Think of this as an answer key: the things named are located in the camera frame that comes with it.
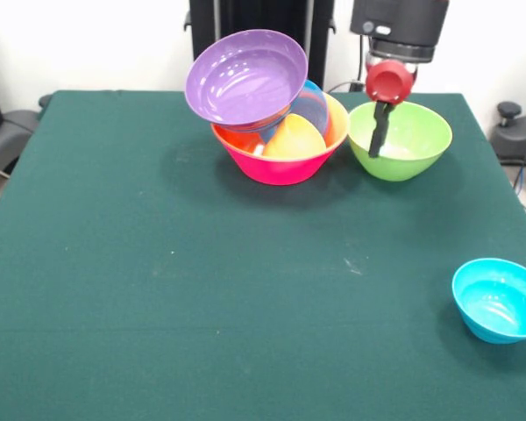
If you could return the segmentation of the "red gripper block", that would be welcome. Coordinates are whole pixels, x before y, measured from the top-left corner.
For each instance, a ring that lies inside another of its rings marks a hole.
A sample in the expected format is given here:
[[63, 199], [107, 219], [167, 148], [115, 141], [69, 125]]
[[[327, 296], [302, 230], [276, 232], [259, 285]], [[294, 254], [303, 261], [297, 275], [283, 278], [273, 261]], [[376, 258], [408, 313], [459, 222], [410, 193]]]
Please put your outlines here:
[[373, 129], [368, 156], [377, 158], [385, 142], [388, 119], [397, 104], [410, 94], [416, 80], [416, 68], [408, 69], [405, 63], [397, 60], [384, 60], [366, 66], [366, 93], [374, 107]]

